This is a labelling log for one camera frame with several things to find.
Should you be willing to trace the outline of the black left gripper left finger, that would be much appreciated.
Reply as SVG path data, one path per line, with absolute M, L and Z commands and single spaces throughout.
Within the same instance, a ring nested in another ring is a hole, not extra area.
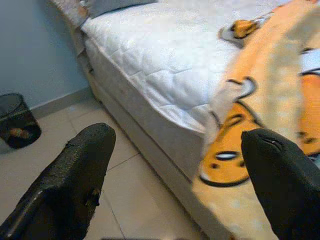
M 84 240 L 115 143 L 103 122 L 69 140 L 0 225 L 0 240 Z

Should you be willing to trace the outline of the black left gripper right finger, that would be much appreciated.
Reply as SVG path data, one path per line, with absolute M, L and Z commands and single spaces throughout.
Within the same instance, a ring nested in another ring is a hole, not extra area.
M 243 131 L 255 194 L 279 240 L 320 240 L 320 168 L 297 144 L 265 128 Z

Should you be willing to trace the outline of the yellow cartoon egg blanket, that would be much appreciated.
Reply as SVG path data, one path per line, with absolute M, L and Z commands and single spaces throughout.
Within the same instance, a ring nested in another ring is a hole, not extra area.
M 227 240 L 276 240 L 241 151 L 244 131 L 267 128 L 320 167 L 320 0 L 286 0 L 220 37 L 241 41 L 209 102 L 203 158 L 192 190 Z

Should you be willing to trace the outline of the black mesh waste basket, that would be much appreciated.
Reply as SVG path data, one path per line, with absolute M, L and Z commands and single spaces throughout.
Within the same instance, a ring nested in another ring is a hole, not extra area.
M 0 154 L 29 146 L 41 134 L 40 126 L 21 94 L 0 95 Z

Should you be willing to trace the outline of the beige bed base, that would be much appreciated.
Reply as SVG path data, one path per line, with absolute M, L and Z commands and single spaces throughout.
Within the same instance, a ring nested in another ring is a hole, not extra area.
M 250 182 L 213 188 L 215 200 L 204 206 L 198 199 L 209 189 L 198 177 L 203 138 L 155 111 L 80 29 L 71 28 L 70 35 L 93 96 L 208 237 L 278 240 Z

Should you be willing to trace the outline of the grey pillow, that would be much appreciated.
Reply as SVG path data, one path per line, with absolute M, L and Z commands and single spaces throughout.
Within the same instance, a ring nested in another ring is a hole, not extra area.
M 158 0 L 80 0 L 79 4 L 87 10 L 91 18 L 104 13 L 137 5 L 156 3 Z

